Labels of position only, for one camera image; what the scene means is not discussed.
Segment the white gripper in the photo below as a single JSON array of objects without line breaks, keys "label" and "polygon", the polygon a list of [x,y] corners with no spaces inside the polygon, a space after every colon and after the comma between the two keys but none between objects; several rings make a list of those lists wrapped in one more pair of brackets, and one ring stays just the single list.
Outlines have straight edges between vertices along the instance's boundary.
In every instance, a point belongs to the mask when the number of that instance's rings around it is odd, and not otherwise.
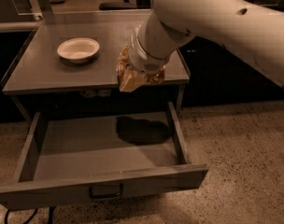
[{"label": "white gripper", "polygon": [[139,26],[135,27],[127,47],[118,57],[117,72],[122,92],[132,92],[143,86],[148,81],[147,75],[157,74],[165,65],[164,59],[154,58],[143,49],[138,38],[139,29]]}]

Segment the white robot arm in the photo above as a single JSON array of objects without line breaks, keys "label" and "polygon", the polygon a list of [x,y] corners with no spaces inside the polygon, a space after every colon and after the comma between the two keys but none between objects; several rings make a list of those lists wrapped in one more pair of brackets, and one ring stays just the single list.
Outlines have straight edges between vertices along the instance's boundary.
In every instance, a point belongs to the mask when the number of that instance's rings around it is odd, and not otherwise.
[{"label": "white robot arm", "polygon": [[118,64],[120,90],[158,81],[171,54],[197,36],[284,88],[284,12],[245,0],[150,0],[151,12],[132,32]]}]

